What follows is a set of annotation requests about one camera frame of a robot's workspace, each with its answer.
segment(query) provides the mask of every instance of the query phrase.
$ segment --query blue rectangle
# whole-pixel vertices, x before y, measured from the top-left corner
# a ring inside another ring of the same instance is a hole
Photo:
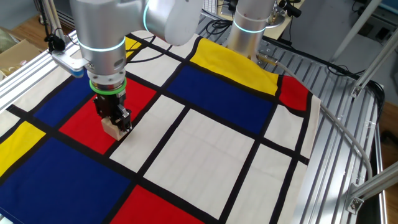
[[[74,79],[53,98],[48,100],[34,116],[54,127],[93,91],[88,81],[87,75],[84,75],[83,78]]]
[[[14,223],[101,223],[130,180],[49,139],[0,186]]]
[[[190,66],[182,68],[167,90],[257,134],[272,107],[271,102]]]

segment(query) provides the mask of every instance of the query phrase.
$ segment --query cardboard box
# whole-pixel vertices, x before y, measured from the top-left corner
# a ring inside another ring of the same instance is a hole
[[[23,40],[0,54],[0,68],[20,64],[21,61],[30,61],[40,54],[40,50],[27,40]]]

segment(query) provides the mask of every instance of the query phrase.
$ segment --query yellow rectangle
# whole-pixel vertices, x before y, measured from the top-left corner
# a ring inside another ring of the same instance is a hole
[[[31,149],[45,133],[24,121],[15,132],[0,144],[0,176]]]
[[[126,50],[134,50],[141,46],[141,43],[126,37]],[[134,51],[126,52],[126,57],[130,56]]]
[[[278,89],[277,74],[267,72],[253,61],[205,38],[199,41],[191,62],[273,96]]]

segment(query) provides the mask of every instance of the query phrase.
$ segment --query cloth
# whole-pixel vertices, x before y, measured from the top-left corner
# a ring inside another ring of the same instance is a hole
[[[88,78],[55,70],[0,114],[0,213],[14,223],[290,223],[320,100],[194,36],[127,35],[134,129],[103,132]]]

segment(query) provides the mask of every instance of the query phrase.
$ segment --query robotic arm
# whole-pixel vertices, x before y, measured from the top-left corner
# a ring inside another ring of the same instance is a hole
[[[148,30],[171,45],[183,45],[195,32],[202,0],[71,0],[70,4],[83,59],[76,61],[61,52],[53,57],[76,77],[87,72],[97,94],[97,113],[109,119],[118,133],[104,130],[119,140],[132,129],[131,111],[124,107],[124,36]]]

